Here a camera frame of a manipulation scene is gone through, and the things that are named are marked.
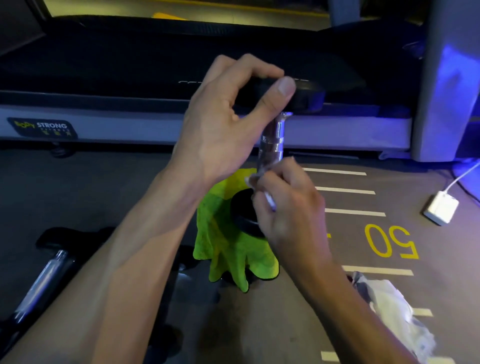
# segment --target black dumbbell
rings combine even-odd
[[[275,82],[272,79],[251,79],[239,92],[236,104],[253,107]],[[264,129],[258,151],[257,175],[261,176],[283,157],[285,120],[292,114],[308,115],[322,109],[325,90],[317,83],[295,80],[297,91],[283,111]],[[253,189],[236,193],[230,202],[230,216],[233,223],[243,232],[262,238],[257,215],[252,204]]]

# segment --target green towel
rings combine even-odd
[[[230,219],[230,202],[235,193],[248,188],[245,177],[256,169],[236,171],[217,183],[201,201],[197,210],[197,238],[193,257],[211,259],[208,279],[215,282],[226,271],[242,292],[248,291],[245,268],[261,279],[278,275],[278,261],[265,239],[241,232]]]

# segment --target gym equipment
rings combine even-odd
[[[1,323],[0,358],[48,308],[114,229],[103,228],[97,232],[82,232],[59,227],[43,232],[36,242],[36,247],[52,251],[55,256],[38,275],[15,312]]]
[[[325,90],[317,83],[306,80],[296,80],[295,83],[297,91],[292,99],[283,111],[267,124],[260,137],[257,160],[258,176],[264,174],[283,157],[285,120],[294,113],[302,115],[319,112],[324,105]],[[248,99],[256,104],[272,84],[272,80],[252,79],[239,92],[240,102]],[[251,188],[237,192],[230,203],[230,216],[241,231],[262,238],[264,235],[258,226],[257,215],[252,205],[252,195],[253,189]]]
[[[465,130],[471,132],[475,121],[469,118],[480,115],[474,107],[480,47],[473,40],[480,3],[474,1],[435,1],[428,39],[426,27],[399,19],[313,32],[115,16],[52,18],[42,0],[6,0],[3,8],[3,139],[174,144],[189,99],[218,54],[252,53],[325,88],[320,112],[292,116],[285,147],[384,156],[411,150],[418,161],[448,161]],[[469,82],[450,82],[455,72]],[[458,107],[449,108],[453,102]]]

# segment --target white floor line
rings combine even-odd
[[[308,172],[323,172],[323,173],[339,173],[339,174],[356,174],[357,176],[366,176],[365,172],[354,172],[352,170],[324,170],[319,168],[304,168]]]
[[[413,276],[410,269],[395,269],[395,268],[377,268],[377,267],[357,267],[357,266],[342,266],[346,272],[360,272],[360,273],[377,273],[390,274],[394,276]]]
[[[335,188],[335,187],[315,187],[318,191],[332,191],[332,192],[350,192],[352,194],[375,194],[375,191],[369,190],[352,190],[351,188]]]
[[[340,208],[326,208],[325,212],[332,212],[334,214],[369,215],[369,216],[383,216],[383,217],[386,216],[384,212],[361,211],[361,210],[342,210]]]
[[[414,316],[428,316],[433,317],[433,313],[429,308],[414,308],[413,309]]]
[[[336,352],[320,352],[322,355],[322,360],[324,362],[335,362],[339,363],[338,356]],[[452,358],[446,358],[442,356],[434,356],[427,361],[428,364],[455,364],[455,360]]]

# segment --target right hand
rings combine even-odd
[[[290,277],[296,283],[303,283],[332,261],[324,198],[293,158],[275,164],[255,187],[253,207],[260,229]],[[264,192],[275,201],[275,212]]]

